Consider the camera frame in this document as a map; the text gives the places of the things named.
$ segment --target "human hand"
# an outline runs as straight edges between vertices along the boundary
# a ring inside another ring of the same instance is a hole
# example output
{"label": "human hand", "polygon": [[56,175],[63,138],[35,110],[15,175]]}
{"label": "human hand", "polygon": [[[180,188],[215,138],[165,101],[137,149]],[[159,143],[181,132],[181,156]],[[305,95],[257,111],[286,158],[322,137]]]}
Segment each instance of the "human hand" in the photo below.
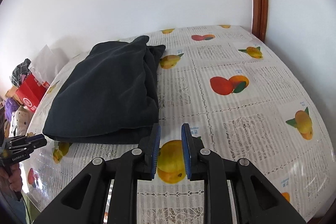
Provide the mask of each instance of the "human hand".
{"label": "human hand", "polygon": [[10,167],[12,175],[8,177],[7,172],[3,167],[0,167],[0,176],[7,179],[10,183],[10,189],[15,192],[20,192],[22,189],[21,169],[19,164],[14,164]]}

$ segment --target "red box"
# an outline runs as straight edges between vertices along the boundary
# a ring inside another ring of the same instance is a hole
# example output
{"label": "red box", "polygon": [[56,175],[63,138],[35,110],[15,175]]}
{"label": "red box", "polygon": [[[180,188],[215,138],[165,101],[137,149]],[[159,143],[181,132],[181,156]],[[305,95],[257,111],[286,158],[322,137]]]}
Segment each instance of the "red box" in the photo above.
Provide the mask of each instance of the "red box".
{"label": "red box", "polygon": [[30,111],[35,112],[46,91],[47,89],[31,73],[25,78],[15,93]]}

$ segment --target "cable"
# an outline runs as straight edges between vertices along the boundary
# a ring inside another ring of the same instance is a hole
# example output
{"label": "cable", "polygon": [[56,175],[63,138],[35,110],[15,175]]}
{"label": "cable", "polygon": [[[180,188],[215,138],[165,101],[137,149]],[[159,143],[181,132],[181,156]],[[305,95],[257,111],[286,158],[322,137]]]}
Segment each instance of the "cable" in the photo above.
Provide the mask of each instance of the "cable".
{"label": "cable", "polygon": [[25,201],[25,199],[22,197],[22,199],[23,199],[23,202],[24,202],[24,204],[25,204],[25,206],[26,206],[26,209],[27,209],[27,213],[28,213],[28,217],[29,217],[29,224],[32,224],[32,221],[31,221],[31,219],[30,219],[30,214],[29,214],[29,211],[28,211],[28,206],[27,206],[27,204],[26,204],[26,201]]}

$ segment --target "screw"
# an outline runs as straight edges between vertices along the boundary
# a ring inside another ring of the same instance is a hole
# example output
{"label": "screw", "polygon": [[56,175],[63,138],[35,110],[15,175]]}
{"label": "screw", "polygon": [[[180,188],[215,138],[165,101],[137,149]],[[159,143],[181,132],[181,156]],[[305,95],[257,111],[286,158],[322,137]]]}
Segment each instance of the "screw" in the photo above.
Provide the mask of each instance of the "screw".
{"label": "screw", "polygon": [[140,155],[142,153],[142,150],[140,148],[134,148],[132,150],[133,155]]}
{"label": "screw", "polygon": [[94,159],[92,160],[92,163],[93,163],[94,165],[100,165],[102,162],[103,162],[102,158],[94,158]]}
{"label": "screw", "polygon": [[210,150],[207,149],[207,148],[202,148],[200,152],[201,152],[202,155],[209,155],[210,154]]}
{"label": "screw", "polygon": [[250,164],[250,161],[248,159],[242,158],[242,159],[239,160],[239,163],[242,166],[248,166]]}

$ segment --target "fruit-print tablecloth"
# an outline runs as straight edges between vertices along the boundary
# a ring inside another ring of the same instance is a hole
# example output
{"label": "fruit-print tablecloth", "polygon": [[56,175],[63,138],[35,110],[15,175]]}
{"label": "fruit-print tablecloth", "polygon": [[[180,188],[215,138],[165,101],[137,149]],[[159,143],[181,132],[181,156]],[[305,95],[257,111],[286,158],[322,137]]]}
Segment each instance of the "fruit-print tablecloth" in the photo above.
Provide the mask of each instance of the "fruit-print tablecloth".
{"label": "fruit-print tablecloth", "polygon": [[[161,146],[180,139],[187,122],[206,148],[229,160],[251,160],[309,220],[336,189],[336,164],[318,110],[284,63],[239,26],[147,35],[150,45],[167,47],[157,70]],[[42,133],[54,97],[87,55],[76,56],[57,75],[28,134]],[[24,162],[28,196],[43,210],[93,158],[114,159],[135,147],[48,139]],[[138,183],[138,223],[202,223],[203,198],[203,182],[182,176],[169,184],[156,174]]]}

